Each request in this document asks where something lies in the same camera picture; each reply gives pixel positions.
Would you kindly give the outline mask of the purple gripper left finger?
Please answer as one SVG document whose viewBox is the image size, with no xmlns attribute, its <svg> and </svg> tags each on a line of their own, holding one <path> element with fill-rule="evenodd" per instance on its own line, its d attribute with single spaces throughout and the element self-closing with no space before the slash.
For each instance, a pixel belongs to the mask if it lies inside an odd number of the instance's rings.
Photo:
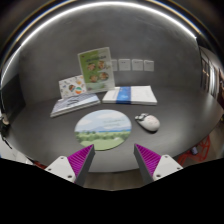
<svg viewBox="0 0 224 224">
<path fill-rule="evenodd" d="M 46 171 L 83 186 L 94 155 L 94 146 L 90 145 L 68 157 L 59 156 L 46 168 Z"/>
</svg>

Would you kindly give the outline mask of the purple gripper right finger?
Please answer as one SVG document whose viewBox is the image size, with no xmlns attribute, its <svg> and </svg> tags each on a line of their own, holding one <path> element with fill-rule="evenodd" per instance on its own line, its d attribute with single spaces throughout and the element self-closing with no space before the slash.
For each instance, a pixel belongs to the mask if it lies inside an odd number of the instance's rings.
<svg viewBox="0 0 224 224">
<path fill-rule="evenodd" d="M 182 169 L 169 155 L 159 155 L 139 144 L 134 145 L 134 155 L 145 185 Z"/>
</svg>

